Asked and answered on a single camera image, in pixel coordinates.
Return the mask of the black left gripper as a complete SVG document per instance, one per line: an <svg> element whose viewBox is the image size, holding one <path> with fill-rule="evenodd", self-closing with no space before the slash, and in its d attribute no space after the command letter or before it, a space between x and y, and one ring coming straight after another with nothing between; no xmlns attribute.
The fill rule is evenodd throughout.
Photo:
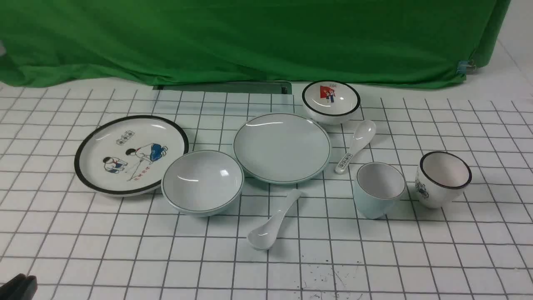
<svg viewBox="0 0 533 300"><path fill-rule="evenodd" d="M38 289L37 277L19 274L0 287L1 300L32 300Z"/></svg>

